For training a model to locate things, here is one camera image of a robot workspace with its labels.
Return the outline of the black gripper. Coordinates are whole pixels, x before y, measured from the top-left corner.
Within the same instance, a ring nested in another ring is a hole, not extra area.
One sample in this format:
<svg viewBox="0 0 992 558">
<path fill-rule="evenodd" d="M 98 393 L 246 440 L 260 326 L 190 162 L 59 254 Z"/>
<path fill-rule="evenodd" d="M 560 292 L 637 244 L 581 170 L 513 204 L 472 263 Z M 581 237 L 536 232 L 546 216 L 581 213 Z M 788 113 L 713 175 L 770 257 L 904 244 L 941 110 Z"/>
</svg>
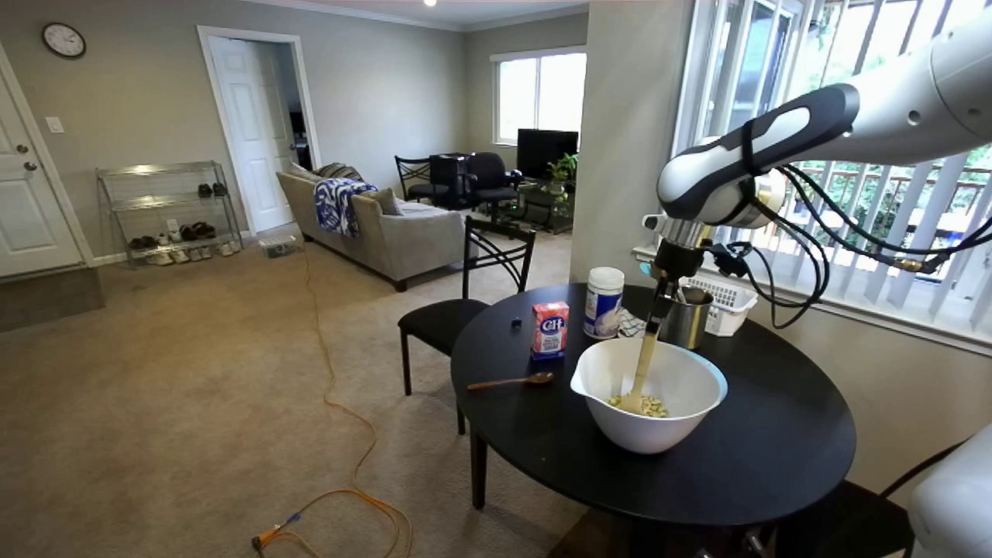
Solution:
<svg viewBox="0 0 992 558">
<path fill-rule="evenodd" d="M 710 227 L 696 220 L 666 216 L 660 224 L 660 244 L 655 254 L 656 288 L 651 293 L 651 314 L 645 319 L 645 334 L 656 334 L 660 323 L 671 326 L 678 306 L 678 283 L 696 275 L 705 263 L 705 244 L 710 240 Z"/>
</svg>

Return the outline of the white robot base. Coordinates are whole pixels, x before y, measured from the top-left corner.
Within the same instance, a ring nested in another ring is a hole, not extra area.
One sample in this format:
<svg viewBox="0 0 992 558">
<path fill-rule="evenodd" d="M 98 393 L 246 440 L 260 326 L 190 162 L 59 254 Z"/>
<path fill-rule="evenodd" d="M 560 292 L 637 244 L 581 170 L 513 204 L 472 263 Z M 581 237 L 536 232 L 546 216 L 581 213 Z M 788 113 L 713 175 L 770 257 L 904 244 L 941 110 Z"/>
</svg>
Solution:
<svg viewBox="0 0 992 558">
<path fill-rule="evenodd" d="M 910 524 L 913 558 L 992 558 L 992 425 L 914 486 Z"/>
</svg>

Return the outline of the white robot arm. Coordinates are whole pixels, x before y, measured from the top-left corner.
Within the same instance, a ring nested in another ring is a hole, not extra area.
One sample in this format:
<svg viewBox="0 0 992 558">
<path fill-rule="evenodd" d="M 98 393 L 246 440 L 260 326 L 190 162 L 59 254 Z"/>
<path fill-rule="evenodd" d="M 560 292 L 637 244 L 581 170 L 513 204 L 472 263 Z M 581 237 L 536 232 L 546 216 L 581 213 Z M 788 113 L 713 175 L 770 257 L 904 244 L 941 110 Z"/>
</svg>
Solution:
<svg viewBox="0 0 992 558">
<path fill-rule="evenodd" d="M 770 170 L 801 181 L 798 162 L 913 165 L 976 150 L 992 140 L 992 12 L 932 36 L 920 53 L 845 82 L 828 82 L 764 110 L 726 137 L 671 158 L 656 197 L 673 228 L 655 254 L 660 314 L 671 314 L 685 275 L 710 252 L 705 227 L 779 224 L 779 204 L 761 196 Z"/>
</svg>

